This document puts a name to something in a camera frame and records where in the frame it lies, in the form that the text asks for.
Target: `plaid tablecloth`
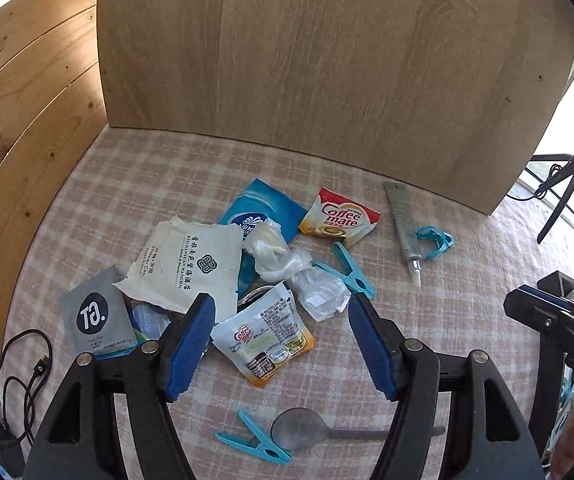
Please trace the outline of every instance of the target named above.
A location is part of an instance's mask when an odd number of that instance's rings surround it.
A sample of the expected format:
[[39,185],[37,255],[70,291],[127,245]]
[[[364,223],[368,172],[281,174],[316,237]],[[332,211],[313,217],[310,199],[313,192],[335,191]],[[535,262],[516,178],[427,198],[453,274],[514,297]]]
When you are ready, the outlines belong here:
[[[554,270],[574,278],[574,231],[558,221],[540,246],[536,234],[549,210],[539,202],[505,199],[490,217],[432,193],[410,189],[414,217],[451,233],[456,244],[423,268],[415,289],[394,234],[386,180],[378,174],[315,156],[233,140],[171,132],[107,128],[84,155],[47,212],[27,255],[7,320],[5,340],[40,328],[54,345],[52,375],[37,403],[37,422],[72,358],[65,342],[60,295],[104,267],[128,266],[154,225],[172,215],[215,222],[254,178],[309,208],[325,186],[383,213],[374,232],[351,250],[377,289],[374,306],[403,333],[434,351],[489,352],[529,417],[538,367],[538,335],[505,317],[505,294]],[[295,245],[334,264],[328,240],[299,234]],[[217,351],[198,366],[192,386],[170,407],[185,453],[199,479],[366,479],[382,443],[331,441],[294,453],[288,466],[247,456],[214,439],[217,431],[245,434],[236,417],[246,408],[269,430],[293,406],[320,413],[336,428],[384,430],[395,406],[373,387],[346,312],[321,323],[302,314],[315,348],[256,388]],[[38,338],[10,351],[4,372],[29,378],[43,355]],[[448,421],[448,394],[440,394],[437,424]],[[126,402],[116,398],[129,477],[142,477],[128,430]],[[11,388],[8,412],[21,433],[22,395]],[[434,438],[424,476],[436,478],[444,436]]]

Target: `spoon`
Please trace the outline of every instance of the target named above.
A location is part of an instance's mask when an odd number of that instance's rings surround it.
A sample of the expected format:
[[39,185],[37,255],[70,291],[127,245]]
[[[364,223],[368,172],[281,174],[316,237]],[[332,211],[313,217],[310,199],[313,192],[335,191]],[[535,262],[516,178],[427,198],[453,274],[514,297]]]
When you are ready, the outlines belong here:
[[[437,426],[433,428],[432,436],[444,432],[444,426]],[[272,424],[272,440],[287,451],[305,449],[327,438],[385,440],[388,434],[388,431],[333,430],[320,415],[308,408],[291,408],[278,415]]]

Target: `blue packet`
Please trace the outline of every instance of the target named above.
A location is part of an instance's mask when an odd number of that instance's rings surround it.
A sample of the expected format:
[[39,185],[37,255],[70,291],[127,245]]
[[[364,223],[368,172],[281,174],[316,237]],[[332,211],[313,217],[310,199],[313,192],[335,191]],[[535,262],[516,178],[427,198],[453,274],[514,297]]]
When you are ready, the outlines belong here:
[[[298,226],[305,214],[307,210],[300,204],[256,178],[238,195],[218,223],[238,224],[243,229],[244,239],[260,222],[271,218],[280,224],[280,232],[285,241],[289,243],[298,232]],[[254,264],[254,257],[243,253],[238,274],[238,299],[244,296],[246,290],[258,277]]]

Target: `coffee creamer packet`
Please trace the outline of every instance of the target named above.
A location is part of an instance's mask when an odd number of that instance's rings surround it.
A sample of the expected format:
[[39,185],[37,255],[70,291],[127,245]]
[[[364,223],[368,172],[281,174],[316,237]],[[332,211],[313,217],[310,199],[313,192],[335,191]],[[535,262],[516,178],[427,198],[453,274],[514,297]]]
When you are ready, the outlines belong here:
[[379,219],[377,211],[323,187],[299,228],[305,235],[342,240],[350,248],[373,231]]
[[296,311],[284,282],[211,331],[213,343],[254,386],[265,386],[278,368],[308,352],[315,338]]

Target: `blue clothespin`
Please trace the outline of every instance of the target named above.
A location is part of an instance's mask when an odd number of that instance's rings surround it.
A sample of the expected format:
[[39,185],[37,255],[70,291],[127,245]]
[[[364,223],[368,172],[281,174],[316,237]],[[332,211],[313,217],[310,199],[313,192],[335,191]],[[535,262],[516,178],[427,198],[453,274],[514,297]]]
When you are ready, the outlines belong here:
[[338,259],[342,264],[342,268],[347,274],[338,272],[337,270],[322,262],[314,262],[314,267],[326,270],[336,278],[340,278],[350,291],[363,292],[369,299],[373,298],[376,290],[373,288],[373,285],[369,283],[369,280],[365,278],[364,274],[362,273],[362,269],[347,252],[347,249],[344,248],[344,245],[342,245],[340,242],[335,242],[334,251],[336,252],[336,256],[338,256]]
[[416,237],[419,240],[433,240],[436,242],[436,250],[433,253],[427,254],[425,260],[433,260],[440,256],[444,251],[449,249],[456,241],[449,233],[445,231],[438,231],[435,227],[423,227],[416,231]]
[[246,427],[254,434],[251,441],[246,441],[238,436],[228,433],[216,433],[216,438],[223,444],[235,447],[237,450],[242,451],[263,460],[268,460],[275,464],[286,465],[291,461],[291,455],[277,446],[272,438],[266,434],[255,420],[243,409],[236,410],[240,419],[244,422]]

